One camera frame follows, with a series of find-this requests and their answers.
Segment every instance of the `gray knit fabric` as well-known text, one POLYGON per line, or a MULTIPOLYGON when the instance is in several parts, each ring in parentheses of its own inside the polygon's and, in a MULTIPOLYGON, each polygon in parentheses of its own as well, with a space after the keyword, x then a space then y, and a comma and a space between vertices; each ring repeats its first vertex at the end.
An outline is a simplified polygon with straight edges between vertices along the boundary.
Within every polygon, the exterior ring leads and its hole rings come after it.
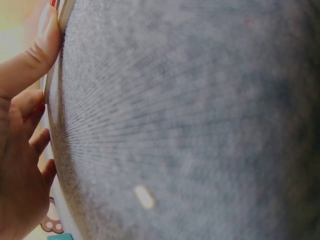
POLYGON ((76 0, 49 116, 82 238, 320 239, 318 5, 76 0))

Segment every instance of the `teal object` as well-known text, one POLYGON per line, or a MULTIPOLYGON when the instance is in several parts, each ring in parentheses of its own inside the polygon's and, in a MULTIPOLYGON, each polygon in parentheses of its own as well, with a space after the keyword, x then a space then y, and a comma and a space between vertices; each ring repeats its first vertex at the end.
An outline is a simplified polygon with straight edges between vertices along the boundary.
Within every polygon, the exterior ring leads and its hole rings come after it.
POLYGON ((70 233, 47 236, 46 240, 74 240, 70 233))

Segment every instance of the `hand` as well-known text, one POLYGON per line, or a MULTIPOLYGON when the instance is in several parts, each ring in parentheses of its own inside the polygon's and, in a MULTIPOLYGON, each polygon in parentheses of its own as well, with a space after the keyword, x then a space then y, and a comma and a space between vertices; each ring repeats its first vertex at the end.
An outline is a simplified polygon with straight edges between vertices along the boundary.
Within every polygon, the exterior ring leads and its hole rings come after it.
POLYGON ((60 49, 55 9, 47 6, 40 21, 43 26, 32 46, 0 63, 1 240, 20 240, 41 222, 56 175, 53 160, 43 172, 37 166, 50 141, 49 131, 30 139, 45 110, 42 91, 21 93, 50 70, 60 49))

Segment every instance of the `blurry background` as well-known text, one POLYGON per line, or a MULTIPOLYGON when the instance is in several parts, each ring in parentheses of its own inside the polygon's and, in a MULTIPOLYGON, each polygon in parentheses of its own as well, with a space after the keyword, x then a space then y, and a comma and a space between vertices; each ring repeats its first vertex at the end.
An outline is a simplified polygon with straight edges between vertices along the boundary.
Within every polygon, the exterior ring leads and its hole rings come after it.
MULTIPOLYGON (((38 21, 47 0, 0 0, 0 63, 27 49, 38 31, 38 21)), ((39 82, 29 89, 39 88, 39 82)), ((39 168, 42 169, 46 160, 40 157, 39 168)), ((53 204, 50 205, 48 216, 59 220, 53 204)), ((25 240, 45 240, 54 232, 45 232, 39 225, 25 240)))

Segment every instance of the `cartoon character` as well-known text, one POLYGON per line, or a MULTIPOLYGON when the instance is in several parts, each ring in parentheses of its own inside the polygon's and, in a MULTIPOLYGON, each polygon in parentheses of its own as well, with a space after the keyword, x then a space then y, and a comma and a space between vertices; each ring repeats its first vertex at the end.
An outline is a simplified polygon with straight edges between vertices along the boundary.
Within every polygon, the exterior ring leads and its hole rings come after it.
POLYGON ((62 224, 56 212, 57 210, 55 200, 53 199, 53 197, 50 197, 49 211, 40 225, 41 228, 47 233, 54 232, 55 234, 63 234, 64 229, 62 228, 62 224))

